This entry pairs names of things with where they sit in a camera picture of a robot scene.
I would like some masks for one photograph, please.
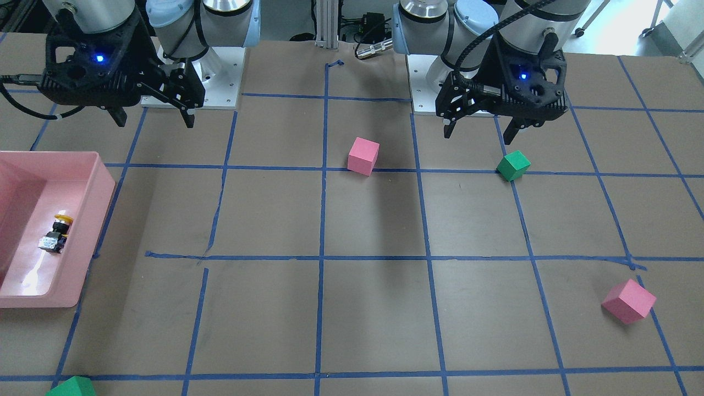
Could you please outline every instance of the cube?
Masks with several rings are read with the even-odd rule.
[[[621,322],[630,324],[644,319],[653,308],[655,296],[643,289],[635,280],[629,279],[614,286],[601,306],[614,314]]]
[[[48,391],[46,396],[96,396],[90,380],[85,377],[71,377]]]
[[[347,156],[347,169],[369,176],[379,156],[379,143],[357,137]]]
[[[523,176],[523,173],[526,173],[529,166],[530,161],[528,161],[528,158],[526,158],[520,150],[516,150],[504,156],[496,170],[501,173],[506,181],[510,182],[511,180],[516,180]]]

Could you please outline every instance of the pink bin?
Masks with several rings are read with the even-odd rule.
[[[0,308],[78,303],[114,187],[96,152],[0,151]],[[74,221],[48,253],[39,239],[60,212]]]

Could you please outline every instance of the blue grid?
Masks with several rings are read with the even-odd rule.
[[[0,43],[4,40],[6,36],[5,34],[2,34],[0,36]],[[548,302],[545,296],[545,292],[542,287],[542,282],[540,278],[540,273],[537,268],[536,262],[537,261],[542,261],[542,260],[564,260],[564,261],[569,261],[569,260],[598,260],[598,261],[612,261],[617,264],[622,264],[622,265],[627,265],[631,269],[640,269],[640,270],[646,270],[646,267],[635,264],[634,261],[697,261],[697,262],[704,262],[704,257],[660,257],[660,256],[632,256],[628,250],[627,243],[625,241],[623,232],[621,230],[618,217],[616,214],[616,211],[614,210],[609,195],[608,191],[606,190],[606,187],[603,183],[602,177],[603,176],[613,176],[613,177],[632,177],[632,178],[679,178],[682,180],[683,184],[685,185],[693,204],[699,211],[699,214],[702,215],[702,210],[697,202],[696,198],[694,197],[691,189],[689,188],[689,185],[687,184],[686,179],[688,178],[704,178],[704,175],[685,175],[680,171],[680,168],[678,167],[674,156],[670,152],[669,148],[667,147],[667,144],[660,134],[660,131],[653,120],[653,117],[651,115],[652,112],[675,112],[675,113],[704,113],[704,110],[678,110],[678,109],[649,109],[644,100],[642,99],[640,93],[638,92],[636,85],[634,81],[631,79],[630,74],[628,73],[628,70],[626,69],[626,66],[623,64],[622,60],[619,58],[619,61],[621,63],[621,66],[624,69],[624,72],[626,73],[626,76],[629,78],[629,81],[633,85],[633,88],[638,95],[643,108],[638,109],[638,108],[614,108],[614,107],[597,107],[597,106],[573,106],[572,107],[572,116],[574,118],[575,123],[577,124],[577,127],[579,129],[580,135],[582,136],[582,139],[584,141],[584,145],[586,147],[586,150],[589,154],[590,160],[593,164],[594,167],[594,172],[593,173],[585,173],[585,172],[536,172],[536,171],[529,171],[527,174],[535,174],[535,175],[579,175],[579,176],[591,176],[591,177],[597,177],[600,182],[600,186],[603,190],[603,194],[605,196],[605,199],[610,207],[610,211],[613,216],[613,220],[617,226],[617,229],[619,231],[621,241],[624,247],[624,256],[537,256],[533,254],[531,242],[529,240],[529,235],[527,231],[527,224],[525,222],[523,212],[522,212],[522,206],[520,203],[520,197],[518,194],[518,190],[516,188],[516,185],[514,182],[511,182],[512,186],[512,191],[513,191],[513,196],[515,199],[516,207],[520,216],[521,220],[521,225],[522,229],[524,232],[524,237],[526,240],[526,246],[529,252],[528,256],[433,256],[430,252],[430,245],[429,245],[429,236],[428,236],[428,228],[427,228],[427,218],[425,215],[425,199],[423,196],[423,189],[422,189],[422,174],[423,173],[495,173],[495,171],[487,171],[487,170],[450,170],[450,169],[422,169],[420,167],[420,158],[418,154],[418,145],[417,145],[417,139],[416,139],[416,134],[415,134],[415,120],[413,118],[413,115],[411,114],[411,129],[412,129],[412,134],[413,134],[413,146],[414,146],[414,152],[415,152],[415,169],[375,169],[377,172],[408,172],[408,173],[413,173],[415,172],[417,174],[417,182],[418,182],[418,190],[420,194],[420,208],[421,208],[421,215],[422,215],[422,222],[423,222],[423,231],[424,231],[424,239],[425,239],[425,250],[426,250],[426,255],[425,256],[327,256],[325,255],[325,194],[326,194],[326,176],[327,172],[345,172],[347,171],[344,168],[328,168],[327,167],[327,124],[328,124],[328,119],[327,119],[327,109],[328,109],[328,103],[330,100],[352,100],[352,101],[410,101],[409,99],[400,99],[400,98],[354,98],[354,97],[331,97],[329,95],[329,68],[336,66],[336,65],[342,65],[343,63],[341,61],[338,61],[333,64],[325,64],[325,95],[323,96],[315,96],[315,95],[283,95],[283,94],[254,94],[254,93],[245,93],[243,94],[244,96],[255,96],[255,97],[289,97],[289,98],[305,98],[305,99],[322,99],[325,101],[325,112],[324,112],[324,128],[323,128],[323,162],[322,162],[322,167],[317,168],[317,167],[286,167],[286,166],[232,166],[229,165],[229,157],[230,157],[230,149],[232,148],[232,142],[233,142],[233,137],[234,137],[234,131],[235,131],[235,125],[237,122],[237,112],[234,112],[233,116],[233,121],[232,121],[232,128],[230,131],[230,138],[228,141],[227,145],[227,153],[226,157],[224,160],[224,163],[222,166],[211,166],[211,165],[189,165],[189,164],[133,164],[131,163],[132,155],[134,153],[134,149],[137,145],[137,142],[139,140],[139,135],[142,130],[143,124],[144,124],[144,119],[147,114],[147,109],[144,109],[142,112],[142,116],[139,122],[139,125],[137,127],[137,131],[134,134],[134,139],[132,140],[132,145],[130,147],[129,153],[127,155],[127,158],[125,159],[124,163],[109,163],[107,166],[110,167],[118,167],[122,168],[122,174],[120,176],[120,180],[118,182],[118,185],[115,189],[115,194],[113,195],[113,200],[111,202],[111,205],[109,207],[105,224],[103,226],[103,229],[101,231],[99,241],[96,246],[96,251],[95,251],[95,257],[99,256],[100,249],[102,247],[106,231],[109,227],[109,224],[112,219],[112,215],[115,210],[115,205],[118,202],[119,196],[120,196],[120,191],[122,189],[122,184],[124,183],[125,176],[127,175],[127,172],[130,168],[206,168],[206,169],[221,169],[222,170],[222,187],[220,191],[220,198],[218,201],[218,209],[216,209],[215,215],[213,217],[213,228],[211,231],[210,235],[210,240],[208,243],[208,248],[212,247],[213,241],[215,239],[215,232],[217,230],[217,224],[218,224],[218,214],[219,214],[219,208],[220,205],[222,204],[222,194],[223,190],[225,188],[225,181],[227,177],[227,171],[230,169],[251,169],[251,170],[283,170],[283,171],[320,171],[322,173],[322,194],[321,194],[321,213],[320,213],[320,255],[319,256],[206,256],[205,254],[202,256],[185,256],[185,255],[174,255],[174,254],[159,254],[159,253],[154,253],[154,252],[146,252],[146,256],[153,257],[156,259],[196,259],[196,260],[232,260],[232,261],[238,261],[238,260],[287,260],[287,259],[300,259],[300,260],[318,260],[319,261],[319,282],[318,282],[318,316],[317,316],[317,325],[316,325],[316,351],[315,351],[315,372],[314,373],[248,373],[248,374],[242,374],[242,373],[221,373],[221,374],[191,374],[191,367],[193,363],[193,358],[195,355],[195,349],[196,349],[196,341],[198,338],[198,332],[199,332],[199,325],[200,325],[200,318],[202,314],[202,308],[203,308],[203,301],[206,296],[206,288],[207,288],[207,280],[208,280],[208,269],[205,268],[203,270],[203,278],[202,278],[202,284],[201,284],[201,291],[199,294],[199,300],[198,300],[198,305],[197,305],[197,311],[196,311],[196,320],[194,322],[194,329],[191,337],[191,345],[189,348],[189,357],[188,357],[188,362],[186,365],[186,369],[184,374],[182,375],[152,375],[152,376],[141,376],[141,375],[98,375],[98,376],[90,376],[91,379],[93,380],[182,380],[183,381],[183,388],[182,388],[182,395],[187,395],[188,393],[188,386],[189,382],[192,380],[255,380],[255,379],[309,379],[309,380],[314,380],[315,381],[315,396],[318,396],[320,394],[320,379],[321,379],[321,349],[322,349],[322,303],[323,303],[323,282],[324,282],[324,262],[325,260],[425,260],[427,262],[427,267],[428,267],[428,276],[429,276],[429,286],[431,290],[431,299],[432,299],[432,307],[433,307],[433,317],[434,317],[434,324],[435,324],[435,329],[436,329],[436,340],[437,340],[437,345],[438,345],[438,351],[439,351],[439,363],[440,363],[440,370],[439,371],[410,371],[410,372],[404,372],[404,371],[384,371],[384,372],[347,372],[347,373],[325,373],[325,378],[404,378],[404,377],[440,377],[442,379],[443,383],[443,392],[444,395],[447,396],[449,394],[448,391],[448,386],[447,386],[447,378],[448,377],[470,377],[470,376],[523,376],[523,375],[560,375],[562,378],[562,383],[565,389],[565,394],[570,395],[570,388],[569,384],[567,382],[567,374],[583,374],[583,373],[637,373],[637,372],[672,372],[675,374],[677,378],[677,382],[679,384],[679,387],[681,389],[682,395],[686,396],[686,390],[684,387],[684,384],[681,380],[681,376],[679,373],[681,372],[686,372],[686,371],[704,371],[704,366],[677,366],[674,360],[674,357],[672,356],[672,352],[669,348],[669,345],[667,344],[667,340],[665,338],[665,333],[663,332],[658,318],[655,314],[654,310],[651,310],[651,316],[653,317],[653,322],[655,324],[655,327],[658,331],[658,334],[660,336],[660,339],[662,340],[662,345],[665,349],[665,352],[667,354],[667,357],[670,361],[670,366],[617,366],[617,367],[586,367],[586,368],[569,368],[569,367],[564,367],[562,363],[562,358],[560,356],[560,349],[559,349],[559,344],[558,344],[558,339],[555,334],[553,325],[552,325],[552,320],[550,316],[550,311],[548,307]],[[31,91],[31,90],[15,90],[13,92],[21,92],[21,93],[36,93],[36,91]],[[662,142],[663,147],[667,151],[670,160],[672,161],[677,174],[647,174],[647,173],[601,173],[598,170],[598,167],[596,165],[596,161],[594,160],[594,157],[591,153],[591,150],[589,149],[589,144],[586,140],[586,136],[584,135],[584,132],[582,131],[581,125],[579,124],[579,119],[577,117],[577,114],[574,112],[574,109],[598,109],[598,110],[609,110],[609,111],[645,111],[648,114],[648,117],[650,118],[651,123],[653,124],[653,127],[655,131],[658,134],[658,137],[660,138],[660,141]],[[51,110],[53,113],[56,110],[56,106],[54,106]],[[44,134],[44,131],[46,130],[48,122],[44,123],[42,126],[42,129],[39,131],[39,134],[37,135],[37,138],[32,145],[32,150],[36,149],[40,139],[42,138],[42,135]],[[501,131],[498,129],[498,121],[495,118],[495,124],[497,127],[497,133],[499,140],[501,141]],[[505,147],[503,146],[503,141],[501,141],[501,148],[503,153],[506,153]],[[442,336],[441,336],[441,327],[439,323],[439,315],[437,311],[437,304],[436,304],[436,297],[435,297],[435,287],[434,287],[434,273],[433,273],[433,268],[432,268],[432,262],[433,261],[442,261],[442,260],[468,260],[468,261],[485,261],[485,260],[514,260],[514,261],[530,261],[532,263],[533,269],[534,269],[534,275],[536,277],[536,284],[539,288],[539,292],[541,295],[541,301],[543,303],[543,310],[546,315],[546,320],[548,322],[548,328],[551,332],[551,338],[553,341],[553,346],[555,349],[555,356],[558,361],[558,368],[557,369],[519,369],[519,370],[470,370],[470,371],[448,371],[446,370],[445,363],[444,363],[444,352],[443,352],[443,347],[442,347]],[[643,280],[640,275],[637,275],[638,281],[640,282],[641,285],[643,285]],[[71,375],[65,375],[63,374],[63,367],[66,361],[66,357],[68,355],[68,351],[71,346],[71,342],[73,341],[73,336],[75,334],[75,329],[77,326],[77,323],[80,318],[80,313],[82,310],[82,301],[83,301],[83,295],[81,297],[81,300],[79,301],[77,307],[76,307],[76,312],[70,327],[70,331],[67,336],[67,340],[65,342],[65,347],[63,349],[60,361],[58,363],[57,369],[56,369],[56,374],[53,376],[0,376],[0,382],[1,381],[51,381],[52,386],[55,386],[59,381],[65,380],[71,377]]]

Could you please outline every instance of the metal profile post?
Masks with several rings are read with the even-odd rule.
[[[337,24],[339,0],[318,0],[315,4],[318,15],[318,31],[315,32],[315,45],[337,49]]]
[[[680,63],[692,63],[692,60],[704,49],[704,31],[677,56]]]

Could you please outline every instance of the pink cube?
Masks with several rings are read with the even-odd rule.
[[[347,157],[347,169],[369,176],[372,174],[378,155],[379,143],[358,137]]]
[[[614,314],[621,322],[630,324],[645,318],[653,308],[655,296],[643,289],[635,280],[629,279],[614,286],[601,306]]]

